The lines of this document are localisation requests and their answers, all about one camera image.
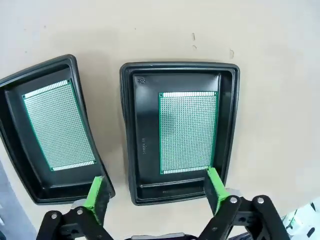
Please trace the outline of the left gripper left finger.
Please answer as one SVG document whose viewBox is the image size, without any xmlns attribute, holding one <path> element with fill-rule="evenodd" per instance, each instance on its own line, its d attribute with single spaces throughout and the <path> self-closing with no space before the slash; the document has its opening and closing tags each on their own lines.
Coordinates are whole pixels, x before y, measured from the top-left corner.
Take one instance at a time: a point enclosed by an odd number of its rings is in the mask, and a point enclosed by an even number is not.
<svg viewBox="0 0 320 240">
<path fill-rule="evenodd" d="M 77 200 L 76 207 L 62 214 L 57 210 L 48 211 L 40 225 L 38 240 L 111 240 L 104 228 L 107 205 L 110 200 L 107 181 L 103 176 L 94 178 L 85 199 Z"/>
</svg>

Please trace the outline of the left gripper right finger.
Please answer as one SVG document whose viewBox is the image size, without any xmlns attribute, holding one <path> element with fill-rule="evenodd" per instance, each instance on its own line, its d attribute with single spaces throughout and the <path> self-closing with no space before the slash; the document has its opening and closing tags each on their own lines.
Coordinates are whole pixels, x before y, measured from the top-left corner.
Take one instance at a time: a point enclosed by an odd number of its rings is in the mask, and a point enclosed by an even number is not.
<svg viewBox="0 0 320 240">
<path fill-rule="evenodd" d="M 253 240 L 285 240 L 287 230 L 272 200 L 266 195 L 247 200 L 232 195 L 215 168 L 206 170 L 204 193 L 213 218 L 208 222 L 199 240 L 226 240 L 235 226 L 246 229 Z"/>
</svg>

